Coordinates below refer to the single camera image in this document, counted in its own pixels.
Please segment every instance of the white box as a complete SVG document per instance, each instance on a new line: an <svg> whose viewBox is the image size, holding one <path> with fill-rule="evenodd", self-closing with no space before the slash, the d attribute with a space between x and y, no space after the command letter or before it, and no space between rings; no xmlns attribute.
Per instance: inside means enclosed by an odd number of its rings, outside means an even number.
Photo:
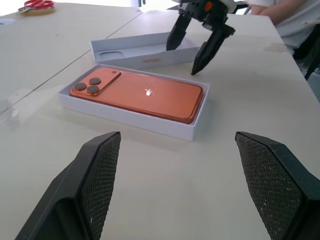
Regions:
<svg viewBox="0 0 320 240"><path fill-rule="evenodd" d="M169 32L91 41L97 64L135 70L157 68L195 60L199 47L186 37L180 46L166 51Z"/></svg>
<svg viewBox="0 0 320 240"><path fill-rule="evenodd" d="M160 78L170 79L170 80L174 80L182 83L190 83L190 84L200 86L203 89L203 98L202 98L200 107L198 109L198 112L193 122L191 124L185 124L177 121L167 120L167 119L163 119L155 116L149 116L149 115L145 115L145 114L141 114L141 113L137 113L129 110L124 110L117 107L112 107L112 106L96 103L93 101L84 100L84 99L80 99L80 98L69 95L69 91L74 86L74 84L81 81L85 76L87 76L88 74L90 74L95 69L101 66L102 65L97 65L93 67L92 69L87 71L85 74L78 77L75 81L71 82L68 86L66 86L64 89L62 89L58 93L61 104L65 108L72 109L72 110L89 114L89 115L94 115L100 118L112 120L122 124L130 125L133 127L146 129L152 132L168 135L171 137L187 140L187 141L194 140L199 119L202 115L202 112L204 111L205 104L208 99L208 94L210 89L209 83L169 77L161 74L126 69L122 67L105 66L105 67L110 67L110 68L114 68L122 71L145 74L149 76L155 76L155 77L160 77Z"/></svg>

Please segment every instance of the orange smartphone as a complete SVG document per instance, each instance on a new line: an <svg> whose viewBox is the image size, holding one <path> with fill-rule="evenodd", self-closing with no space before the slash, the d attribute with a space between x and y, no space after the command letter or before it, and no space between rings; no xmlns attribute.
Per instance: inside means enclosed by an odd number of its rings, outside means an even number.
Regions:
<svg viewBox="0 0 320 240"><path fill-rule="evenodd" d="M70 89L70 95L184 124L193 122L201 100L200 86L99 67Z"/></svg>

